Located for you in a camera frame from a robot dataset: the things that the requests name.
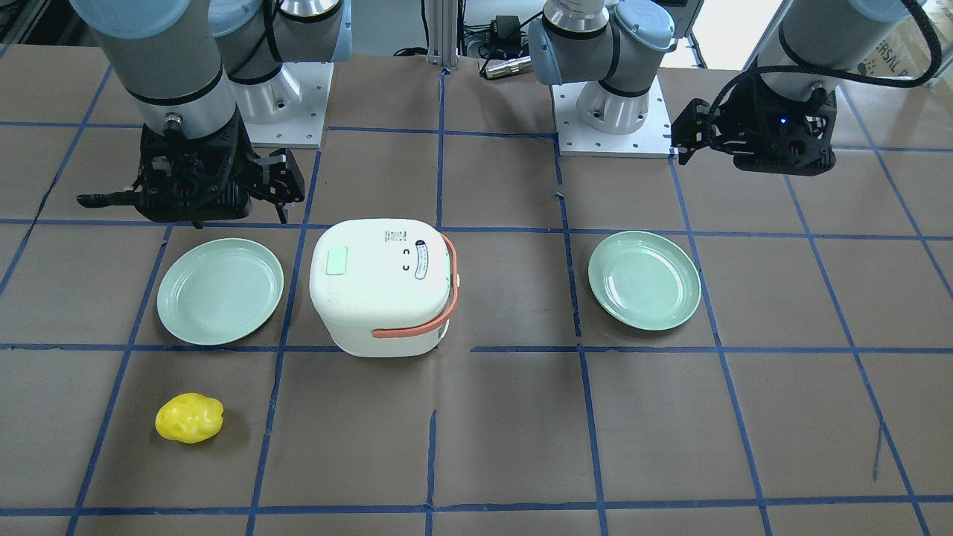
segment table surface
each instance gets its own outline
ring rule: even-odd
[[[0,532],[953,534],[953,115],[930,91],[842,86],[837,167],[765,175],[559,157],[532,76],[359,56],[322,151],[295,151],[291,223],[258,204],[197,231],[75,203],[138,161],[98,49],[0,55]],[[731,75],[663,70],[669,113]],[[307,292],[328,227],[384,216],[459,251],[422,357],[342,353]],[[588,259],[629,229],[700,268],[681,327],[598,306]],[[270,248],[285,292],[247,338],[190,346],[156,289],[222,237]],[[221,432],[161,439],[190,391],[224,403]]]

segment carrying handle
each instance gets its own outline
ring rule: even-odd
[[[440,233],[440,236],[443,237],[443,241],[447,243],[447,251],[450,252],[450,289],[454,293],[453,298],[450,300],[450,304],[447,305],[447,308],[443,310],[443,313],[441,313],[440,316],[418,326],[394,329],[375,329],[372,332],[372,335],[374,335],[375,339],[398,339],[423,335],[427,332],[437,329],[440,325],[449,320],[450,316],[454,313],[454,309],[456,309],[456,299],[459,298],[460,295],[459,291],[457,290],[460,285],[460,276],[456,269],[456,248],[454,247],[453,242],[451,242],[450,239],[447,238],[443,233]]]

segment white box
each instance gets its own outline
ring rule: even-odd
[[[413,219],[354,219],[314,247],[311,299],[335,344],[364,358],[432,350],[456,308],[456,250]]]

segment green plate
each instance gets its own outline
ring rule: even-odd
[[[643,231],[617,233],[596,246],[589,285],[610,315],[652,331],[685,323],[701,299],[692,259],[670,240]]]
[[[222,238],[180,257],[159,284],[159,319],[192,344],[239,340],[265,323],[284,289],[281,263],[265,246]]]

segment white plate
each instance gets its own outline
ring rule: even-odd
[[[191,249],[159,284],[159,318],[192,344],[239,340],[265,323],[284,290],[281,263],[265,246],[222,238]]]

